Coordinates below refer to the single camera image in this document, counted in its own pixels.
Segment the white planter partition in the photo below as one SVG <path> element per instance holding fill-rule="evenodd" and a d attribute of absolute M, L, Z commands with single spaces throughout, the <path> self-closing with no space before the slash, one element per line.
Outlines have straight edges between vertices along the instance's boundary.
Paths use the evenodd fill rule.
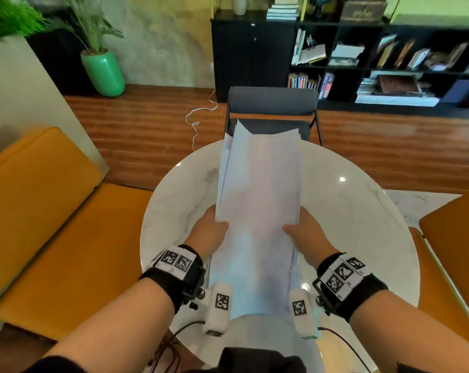
<path fill-rule="evenodd" d="M 0 40 L 0 152 L 34 128 L 57 127 L 94 162 L 109 167 L 26 39 Z"/>

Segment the green palm plant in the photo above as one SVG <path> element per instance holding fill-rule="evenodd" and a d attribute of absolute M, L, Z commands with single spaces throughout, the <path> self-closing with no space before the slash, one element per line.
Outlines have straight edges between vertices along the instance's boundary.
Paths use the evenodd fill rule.
<path fill-rule="evenodd" d="M 69 18 L 59 16 L 45 19 L 45 31 L 66 30 L 76 36 L 85 47 L 85 55 L 107 52 L 104 37 L 124 39 L 124 34 L 103 16 L 99 0 L 61 0 L 71 11 Z"/>

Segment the row of leaning books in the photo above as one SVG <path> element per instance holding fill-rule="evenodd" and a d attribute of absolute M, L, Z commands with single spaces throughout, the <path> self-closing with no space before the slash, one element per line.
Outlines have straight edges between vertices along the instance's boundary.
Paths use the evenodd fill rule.
<path fill-rule="evenodd" d="M 396 37 L 396 34 L 381 37 L 376 51 L 377 69 L 386 68 L 390 63 L 393 69 L 414 71 L 424 67 L 429 71 L 445 71 L 455 66 L 469 46 L 469 41 L 466 41 L 456 44 L 448 53 L 430 48 L 413 51 L 416 39 L 410 39 L 400 45 Z"/>

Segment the blue box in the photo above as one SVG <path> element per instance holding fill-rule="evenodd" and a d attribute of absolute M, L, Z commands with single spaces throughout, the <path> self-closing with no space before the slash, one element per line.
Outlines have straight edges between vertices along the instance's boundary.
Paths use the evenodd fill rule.
<path fill-rule="evenodd" d="M 469 80 L 458 80 L 441 98 L 440 103 L 469 108 Z"/>

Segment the person's left hand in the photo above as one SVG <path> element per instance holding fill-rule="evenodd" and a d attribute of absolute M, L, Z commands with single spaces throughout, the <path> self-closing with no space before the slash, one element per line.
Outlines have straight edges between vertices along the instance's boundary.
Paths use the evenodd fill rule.
<path fill-rule="evenodd" d="M 224 239 L 215 238 L 216 205 L 209 207 L 204 215 L 194 224 L 184 245 L 192 248 L 205 263 L 220 247 Z"/>

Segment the person's right forearm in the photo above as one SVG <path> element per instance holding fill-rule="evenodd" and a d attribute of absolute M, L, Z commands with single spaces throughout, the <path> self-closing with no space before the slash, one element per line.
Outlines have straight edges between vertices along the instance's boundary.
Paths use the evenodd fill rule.
<path fill-rule="evenodd" d="M 361 304 L 349 324 L 381 373 L 469 373 L 469 342 L 388 290 Z"/>

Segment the pile of magazines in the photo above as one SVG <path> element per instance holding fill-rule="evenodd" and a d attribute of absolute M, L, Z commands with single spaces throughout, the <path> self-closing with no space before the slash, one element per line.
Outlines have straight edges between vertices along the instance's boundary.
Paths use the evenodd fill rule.
<path fill-rule="evenodd" d="M 385 96 L 380 94 L 377 84 L 377 76 L 380 74 L 414 75 L 423 91 L 423 96 Z M 434 107 L 441 100 L 441 96 L 437 94 L 434 84 L 428 81 L 428 78 L 423 73 L 409 71 L 374 70 L 362 79 L 356 94 L 355 103 L 357 104 Z"/>

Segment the green leafy plant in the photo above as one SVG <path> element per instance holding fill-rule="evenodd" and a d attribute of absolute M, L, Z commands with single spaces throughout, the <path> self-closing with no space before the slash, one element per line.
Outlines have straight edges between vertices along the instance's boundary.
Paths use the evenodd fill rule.
<path fill-rule="evenodd" d="M 0 40 L 8 36 L 29 37 L 44 29 L 44 17 L 27 2 L 0 0 Z"/>

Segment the brown box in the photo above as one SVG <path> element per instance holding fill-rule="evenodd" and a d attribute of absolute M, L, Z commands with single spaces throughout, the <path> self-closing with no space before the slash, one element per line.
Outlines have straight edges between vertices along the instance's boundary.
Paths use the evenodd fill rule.
<path fill-rule="evenodd" d="M 387 4 L 388 0 L 340 0 L 340 21 L 378 22 Z"/>

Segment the stack of white paper sheets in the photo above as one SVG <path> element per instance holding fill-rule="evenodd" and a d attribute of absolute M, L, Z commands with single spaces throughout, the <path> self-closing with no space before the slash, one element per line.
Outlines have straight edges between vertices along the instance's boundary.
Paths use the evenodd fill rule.
<path fill-rule="evenodd" d="M 282 230 L 300 218 L 302 139 L 298 129 L 253 134 L 240 121 L 225 135 L 215 220 L 229 224 L 212 255 L 209 285 L 232 289 L 231 319 L 291 320 L 290 291 L 300 287 L 298 253 Z"/>

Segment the person's left forearm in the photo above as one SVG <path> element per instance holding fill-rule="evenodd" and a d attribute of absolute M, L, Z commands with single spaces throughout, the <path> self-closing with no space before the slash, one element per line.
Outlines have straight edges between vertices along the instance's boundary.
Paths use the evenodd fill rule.
<path fill-rule="evenodd" d="M 86 373 L 142 373 L 174 316 L 169 295 L 144 278 L 79 325 L 45 357 L 64 357 Z"/>

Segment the orange cushioned seat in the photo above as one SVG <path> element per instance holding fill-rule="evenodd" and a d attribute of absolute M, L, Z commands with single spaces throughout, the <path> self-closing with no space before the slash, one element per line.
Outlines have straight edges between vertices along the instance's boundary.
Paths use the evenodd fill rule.
<path fill-rule="evenodd" d="M 410 227 L 420 265 L 418 308 L 469 342 L 469 192 Z"/>

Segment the upright books with open booklet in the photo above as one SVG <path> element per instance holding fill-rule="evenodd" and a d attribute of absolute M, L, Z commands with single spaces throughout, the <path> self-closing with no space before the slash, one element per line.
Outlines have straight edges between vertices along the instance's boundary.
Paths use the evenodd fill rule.
<path fill-rule="evenodd" d="M 326 58 L 325 44 L 317 44 L 305 29 L 298 28 L 291 65 L 313 64 Z"/>

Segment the row of upright colourful books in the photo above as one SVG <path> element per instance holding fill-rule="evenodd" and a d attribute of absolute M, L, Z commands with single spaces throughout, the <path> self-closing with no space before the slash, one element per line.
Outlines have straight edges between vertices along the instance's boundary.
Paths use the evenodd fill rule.
<path fill-rule="evenodd" d="M 309 75 L 305 73 L 290 73 L 287 80 L 287 87 L 318 90 L 318 99 L 327 99 L 334 79 L 335 75 L 333 73 L 325 73 L 324 77 L 318 74 L 317 79 L 311 79 Z"/>

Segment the grey chair with black frame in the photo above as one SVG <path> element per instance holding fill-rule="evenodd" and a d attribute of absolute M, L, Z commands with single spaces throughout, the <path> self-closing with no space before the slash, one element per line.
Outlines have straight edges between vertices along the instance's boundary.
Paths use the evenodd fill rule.
<path fill-rule="evenodd" d="M 312 128 L 323 136 L 318 117 L 319 91 L 285 87 L 231 87 L 226 105 L 225 133 L 233 137 L 238 124 L 255 135 L 275 135 L 297 129 L 309 141 Z"/>

